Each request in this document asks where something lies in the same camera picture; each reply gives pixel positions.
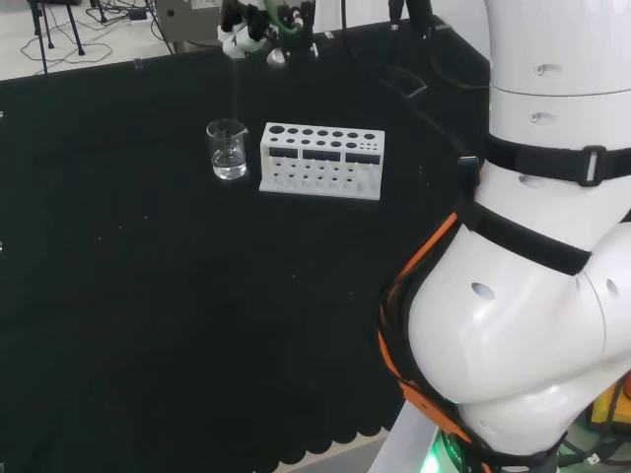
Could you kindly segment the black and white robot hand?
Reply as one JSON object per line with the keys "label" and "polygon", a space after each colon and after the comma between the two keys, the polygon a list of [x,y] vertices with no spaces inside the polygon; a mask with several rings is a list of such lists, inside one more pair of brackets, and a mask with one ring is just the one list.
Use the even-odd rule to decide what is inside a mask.
{"label": "black and white robot hand", "polygon": [[315,1],[224,1],[217,27],[223,52],[244,60],[264,52],[273,67],[318,59]]}

